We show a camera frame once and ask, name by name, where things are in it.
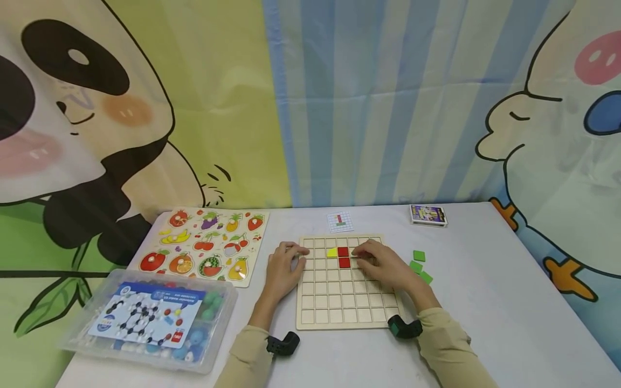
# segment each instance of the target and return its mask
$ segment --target orange cheek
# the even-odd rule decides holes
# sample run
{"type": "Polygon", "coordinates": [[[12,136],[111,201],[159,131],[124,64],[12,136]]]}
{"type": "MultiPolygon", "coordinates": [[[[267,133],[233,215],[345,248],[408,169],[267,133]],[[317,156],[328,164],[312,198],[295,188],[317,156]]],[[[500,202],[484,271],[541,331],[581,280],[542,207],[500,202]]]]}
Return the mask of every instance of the orange cheek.
{"type": "Polygon", "coordinates": [[[147,125],[153,120],[151,107],[141,98],[131,94],[106,96],[104,111],[112,120],[128,127],[147,125]]]}

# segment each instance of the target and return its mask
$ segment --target left hand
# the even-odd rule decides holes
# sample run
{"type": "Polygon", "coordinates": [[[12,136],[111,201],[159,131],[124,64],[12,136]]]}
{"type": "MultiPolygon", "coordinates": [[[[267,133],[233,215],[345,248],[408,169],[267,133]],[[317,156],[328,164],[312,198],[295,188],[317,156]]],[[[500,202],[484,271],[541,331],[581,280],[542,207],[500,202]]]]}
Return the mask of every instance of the left hand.
{"type": "Polygon", "coordinates": [[[291,271],[291,261],[296,254],[308,255],[307,248],[290,241],[283,241],[268,259],[267,277],[261,296],[277,304],[285,297],[302,277],[306,258],[300,257],[296,268],[291,271]]]}

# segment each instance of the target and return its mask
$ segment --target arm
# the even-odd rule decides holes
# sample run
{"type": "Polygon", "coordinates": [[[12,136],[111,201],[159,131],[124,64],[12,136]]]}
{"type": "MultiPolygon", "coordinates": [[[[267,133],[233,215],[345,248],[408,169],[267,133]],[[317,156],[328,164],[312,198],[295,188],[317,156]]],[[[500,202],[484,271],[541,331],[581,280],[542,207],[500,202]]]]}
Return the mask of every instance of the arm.
{"type": "Polygon", "coordinates": [[[363,258],[358,260],[358,265],[369,276],[404,290],[412,299],[423,326],[419,336],[420,355],[427,360],[443,388],[497,388],[470,348],[470,338],[460,324],[442,309],[431,287],[392,249],[369,240],[353,253],[363,258]],[[364,259],[368,256],[375,257],[377,265],[364,259]]]}
{"type": "Polygon", "coordinates": [[[293,257],[309,250],[295,243],[281,243],[268,259],[263,292],[255,304],[248,325],[237,335],[229,359],[214,388],[262,388],[265,386],[273,355],[268,353],[268,336],[278,302],[294,289],[302,276],[306,259],[291,271],[293,257]]]}

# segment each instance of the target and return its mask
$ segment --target red tile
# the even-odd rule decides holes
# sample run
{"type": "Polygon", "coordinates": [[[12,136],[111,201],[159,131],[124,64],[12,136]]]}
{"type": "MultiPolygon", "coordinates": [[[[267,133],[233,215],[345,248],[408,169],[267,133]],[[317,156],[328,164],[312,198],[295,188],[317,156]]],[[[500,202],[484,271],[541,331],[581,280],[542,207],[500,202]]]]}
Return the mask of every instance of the red tile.
{"type": "Polygon", "coordinates": [[[338,267],[339,268],[351,268],[351,263],[349,258],[338,258],[338,267]]]}
{"type": "Polygon", "coordinates": [[[338,257],[349,257],[349,248],[346,246],[339,246],[337,248],[338,257]]]}

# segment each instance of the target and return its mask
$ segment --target molecular model kit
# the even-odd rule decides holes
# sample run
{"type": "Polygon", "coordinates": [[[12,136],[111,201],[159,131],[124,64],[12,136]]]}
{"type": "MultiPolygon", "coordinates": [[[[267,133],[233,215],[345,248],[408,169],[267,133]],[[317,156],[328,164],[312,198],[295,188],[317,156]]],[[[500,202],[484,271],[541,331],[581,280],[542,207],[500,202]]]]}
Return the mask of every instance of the molecular model kit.
{"type": "Polygon", "coordinates": [[[236,300],[229,282],[116,269],[61,348],[207,374],[236,300]]]}

